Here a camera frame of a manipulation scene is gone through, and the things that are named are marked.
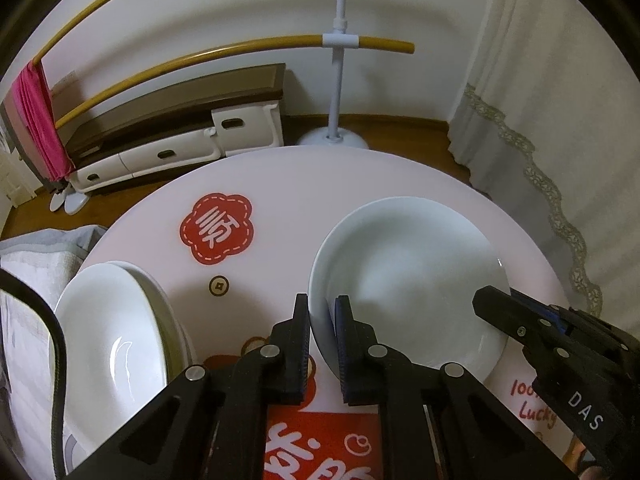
curtain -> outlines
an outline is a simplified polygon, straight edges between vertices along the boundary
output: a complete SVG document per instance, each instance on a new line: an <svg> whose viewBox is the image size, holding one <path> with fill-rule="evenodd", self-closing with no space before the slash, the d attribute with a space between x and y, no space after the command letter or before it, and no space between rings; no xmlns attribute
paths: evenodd
<svg viewBox="0 0 640 480"><path fill-rule="evenodd" d="M640 336L640 82L578 0L493 0L450 150L574 308Z"/></svg>

bedding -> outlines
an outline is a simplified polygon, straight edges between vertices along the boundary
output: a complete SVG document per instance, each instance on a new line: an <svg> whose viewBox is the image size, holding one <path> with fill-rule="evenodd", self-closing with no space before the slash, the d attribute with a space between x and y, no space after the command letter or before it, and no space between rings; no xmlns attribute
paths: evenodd
<svg viewBox="0 0 640 480"><path fill-rule="evenodd" d="M46 229L0 242L0 267L54 308L106 232L100 226ZM53 479L49 333L20 301L0 292L0 435L32 480ZM64 441L69 440L65 428Z"/></svg>

black cable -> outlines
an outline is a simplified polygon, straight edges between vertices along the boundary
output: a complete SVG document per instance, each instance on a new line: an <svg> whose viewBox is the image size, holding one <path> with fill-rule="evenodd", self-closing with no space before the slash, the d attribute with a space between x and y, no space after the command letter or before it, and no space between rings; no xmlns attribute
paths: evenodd
<svg viewBox="0 0 640 480"><path fill-rule="evenodd" d="M0 269L0 290L13 296L16 300L30 307L51 334L53 349L56 357L53 382L53 406L51 409L51 455L53 471L56 480L65 477L65 458L62 446L62 423L65 413L66 394L66 345L65 336L58 318L50 309L46 301L27 284L21 282L14 275Z"/></svg>

white bowl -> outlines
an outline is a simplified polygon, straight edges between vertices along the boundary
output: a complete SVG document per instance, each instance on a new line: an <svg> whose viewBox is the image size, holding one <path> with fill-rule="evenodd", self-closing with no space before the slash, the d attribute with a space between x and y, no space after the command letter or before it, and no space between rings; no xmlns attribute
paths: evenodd
<svg viewBox="0 0 640 480"><path fill-rule="evenodd" d="M133 276L149 300L162 338L168 380L169 382L173 381L193 362L189 356L186 338L183 336L183 330L175 317L174 310L171 308L169 298L167 298L158 282L140 267L119 260L107 263L121 267Z"/></svg>
<svg viewBox="0 0 640 480"><path fill-rule="evenodd" d="M65 420L92 453L166 386L160 333L138 282L111 264L79 272L56 316L67 349Z"/></svg>
<svg viewBox="0 0 640 480"><path fill-rule="evenodd" d="M473 311L485 285L509 291L494 249L469 220L425 198L384 198L347 215L322 243L309 281L311 327L339 377L334 302L346 294L380 343L416 364L460 363L483 381L507 341Z"/></svg>

white fan stand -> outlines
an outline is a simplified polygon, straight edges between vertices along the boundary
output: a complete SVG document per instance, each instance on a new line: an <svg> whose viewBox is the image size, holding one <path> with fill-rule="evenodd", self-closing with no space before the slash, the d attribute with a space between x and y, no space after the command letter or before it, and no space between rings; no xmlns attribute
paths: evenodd
<svg viewBox="0 0 640 480"><path fill-rule="evenodd" d="M345 19L346 1L336 0L334 35L344 34L347 30ZM344 67L344 46L340 41L334 41L331 66L334 70L334 92L331 95L329 106L329 123L323 128L316 128L306 133L298 140L299 146L308 144L324 144L325 146L350 146L352 148L369 149L369 145L358 134L338 128L338 116L340 114L340 94L342 92L342 69Z"/></svg>

